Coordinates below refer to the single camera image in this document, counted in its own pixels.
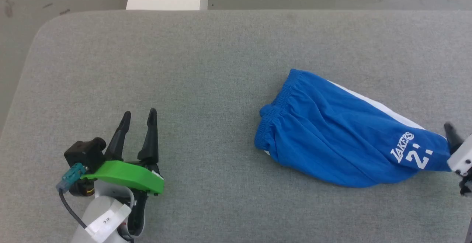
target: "gray table surface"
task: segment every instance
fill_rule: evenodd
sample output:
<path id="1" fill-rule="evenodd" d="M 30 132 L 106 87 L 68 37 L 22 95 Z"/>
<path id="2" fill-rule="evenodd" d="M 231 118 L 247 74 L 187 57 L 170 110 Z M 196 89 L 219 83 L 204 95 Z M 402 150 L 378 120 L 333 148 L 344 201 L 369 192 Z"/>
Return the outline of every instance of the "gray table surface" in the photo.
<path id="1" fill-rule="evenodd" d="M 41 28 L 0 138 L 2 242 L 67 242 L 54 189 L 76 140 L 109 141 L 132 112 L 135 159 L 158 110 L 164 194 L 147 242 L 464 241 L 472 213 L 452 173 L 338 187 L 255 149 L 259 109 L 290 68 L 310 70 L 442 133 L 472 132 L 466 11 L 104 11 Z M 89 198 L 68 196 L 81 213 Z"/>

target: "teal connector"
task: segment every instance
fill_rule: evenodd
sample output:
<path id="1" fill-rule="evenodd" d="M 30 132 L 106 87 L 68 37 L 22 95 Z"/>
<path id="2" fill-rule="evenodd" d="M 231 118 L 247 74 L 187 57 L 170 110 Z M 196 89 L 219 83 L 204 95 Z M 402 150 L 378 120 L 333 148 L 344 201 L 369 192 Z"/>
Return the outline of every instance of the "teal connector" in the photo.
<path id="1" fill-rule="evenodd" d="M 61 181 L 56 185 L 57 191 L 63 191 L 64 193 L 80 179 L 80 177 L 86 173 L 86 168 L 81 163 L 75 163 L 65 174 L 62 176 Z"/>

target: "green plastic part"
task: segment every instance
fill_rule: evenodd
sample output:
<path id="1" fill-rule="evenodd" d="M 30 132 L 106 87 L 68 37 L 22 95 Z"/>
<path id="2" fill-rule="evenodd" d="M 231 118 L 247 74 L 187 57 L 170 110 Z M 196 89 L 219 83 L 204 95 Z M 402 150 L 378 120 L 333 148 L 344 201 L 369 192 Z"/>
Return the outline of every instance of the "green plastic part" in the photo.
<path id="1" fill-rule="evenodd" d="M 81 179 L 100 179 L 109 183 L 128 188 L 161 194 L 164 189 L 164 179 L 148 169 L 122 161 L 105 161 L 93 174 L 85 174 Z"/>

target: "blue fabric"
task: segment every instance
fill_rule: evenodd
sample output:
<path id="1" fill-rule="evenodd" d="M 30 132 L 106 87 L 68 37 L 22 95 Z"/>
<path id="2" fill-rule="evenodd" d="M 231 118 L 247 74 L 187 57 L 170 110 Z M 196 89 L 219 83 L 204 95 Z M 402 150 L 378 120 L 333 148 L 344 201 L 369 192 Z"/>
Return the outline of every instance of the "blue fabric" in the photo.
<path id="1" fill-rule="evenodd" d="M 313 73 L 291 70 L 260 115 L 257 148 L 282 166 L 334 184 L 368 187 L 422 169 L 450 171 L 444 137 L 404 125 Z"/>

